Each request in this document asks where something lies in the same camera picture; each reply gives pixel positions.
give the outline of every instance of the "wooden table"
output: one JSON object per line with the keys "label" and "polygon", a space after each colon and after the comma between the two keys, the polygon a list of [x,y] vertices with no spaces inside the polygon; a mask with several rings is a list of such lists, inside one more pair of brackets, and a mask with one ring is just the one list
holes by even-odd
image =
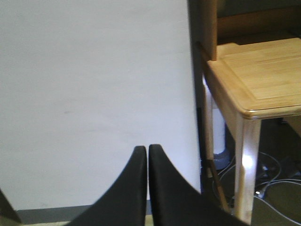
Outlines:
{"label": "wooden table", "polygon": [[301,39],[219,45],[207,64],[206,109],[213,96],[235,138],[234,212],[250,224],[261,120],[301,115]]}

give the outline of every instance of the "floor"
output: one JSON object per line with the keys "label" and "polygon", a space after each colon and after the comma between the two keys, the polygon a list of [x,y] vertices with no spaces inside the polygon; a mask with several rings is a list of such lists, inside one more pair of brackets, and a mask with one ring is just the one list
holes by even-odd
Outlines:
{"label": "floor", "polygon": [[[65,225],[66,223],[67,222],[55,222],[55,223],[44,223],[44,224],[34,224],[34,225],[20,225],[7,218],[0,218],[0,226],[62,226]],[[145,226],[153,226],[151,215],[147,215],[145,217]]]}

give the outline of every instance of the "cable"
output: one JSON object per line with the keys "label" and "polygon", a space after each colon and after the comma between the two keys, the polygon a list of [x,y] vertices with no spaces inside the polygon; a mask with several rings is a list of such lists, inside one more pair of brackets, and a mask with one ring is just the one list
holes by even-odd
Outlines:
{"label": "cable", "polygon": [[300,225],[301,226],[301,223],[295,221],[295,220],[292,220],[290,219],[289,217],[287,217],[286,215],[282,214],[281,212],[279,212],[277,209],[275,209],[275,207],[273,207],[272,205],[270,205],[268,202],[266,202],[264,199],[261,199],[257,196],[254,196],[254,198],[257,198],[257,199],[260,199],[262,202],[264,202],[267,206],[269,206],[272,210],[274,210],[276,213],[278,213],[279,215],[281,215],[282,217],[284,217],[285,219],[297,224],[297,225]]}
{"label": "cable", "polygon": [[279,167],[279,171],[278,171],[278,173],[276,174],[276,176],[274,176],[274,177],[266,184],[266,186],[263,187],[260,191],[256,191],[256,194],[258,195],[258,197],[263,199],[263,198],[264,198],[264,195],[265,195],[265,192],[266,192],[266,190],[267,190],[267,187],[271,184],[271,182],[272,182],[273,180],[275,180],[277,177],[279,177],[279,175],[280,175],[280,173],[281,173],[281,164],[280,164],[280,162],[279,162],[277,159],[275,159],[273,156],[271,156],[271,155],[269,155],[269,154],[266,154],[266,153],[264,153],[264,152],[259,152],[259,153],[261,153],[261,154],[263,154],[263,155],[266,155],[267,157],[270,157],[272,160],[274,160],[274,161],[276,162],[276,164],[277,164],[278,167]]}

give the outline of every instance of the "wooden furniture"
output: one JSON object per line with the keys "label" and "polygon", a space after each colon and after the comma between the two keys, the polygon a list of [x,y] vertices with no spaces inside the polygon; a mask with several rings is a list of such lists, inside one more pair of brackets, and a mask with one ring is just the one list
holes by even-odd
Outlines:
{"label": "wooden furniture", "polygon": [[301,118],[301,5],[217,17],[217,0],[201,0],[207,158],[213,159],[212,100],[236,141],[234,214],[250,224],[261,120]]}

